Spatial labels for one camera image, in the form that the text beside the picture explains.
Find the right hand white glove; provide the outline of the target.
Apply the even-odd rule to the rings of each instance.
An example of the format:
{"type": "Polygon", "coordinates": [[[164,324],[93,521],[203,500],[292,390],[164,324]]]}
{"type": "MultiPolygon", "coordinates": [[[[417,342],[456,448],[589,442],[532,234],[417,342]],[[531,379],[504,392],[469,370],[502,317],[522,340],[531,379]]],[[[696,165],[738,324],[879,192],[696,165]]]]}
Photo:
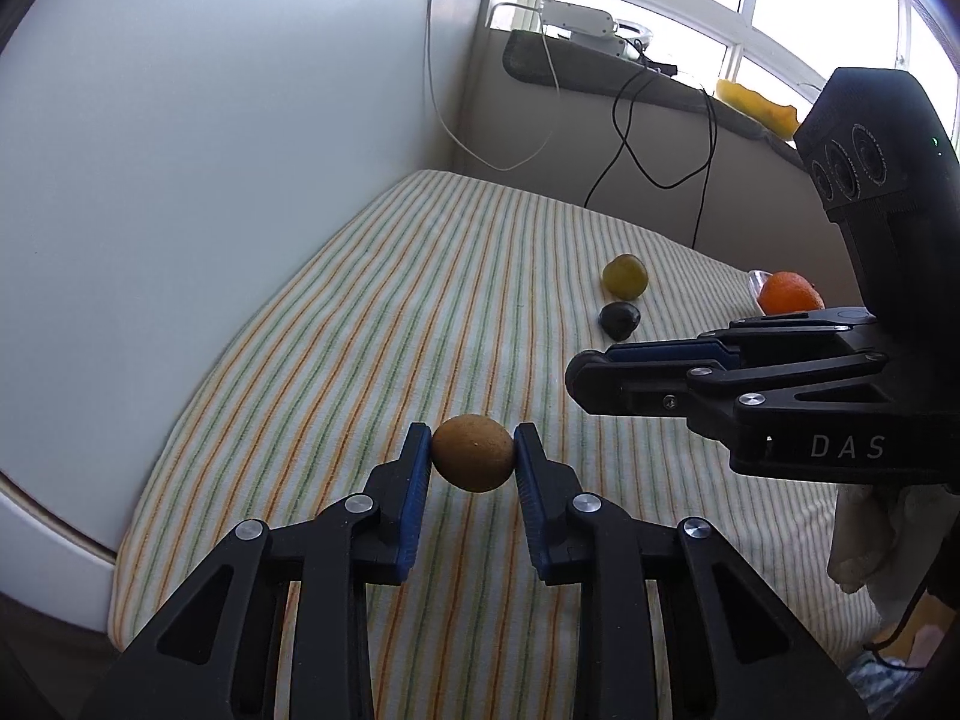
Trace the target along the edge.
{"type": "Polygon", "coordinates": [[[827,572],[844,593],[866,589],[885,621],[900,616],[958,517],[944,486],[836,488],[827,572]]]}

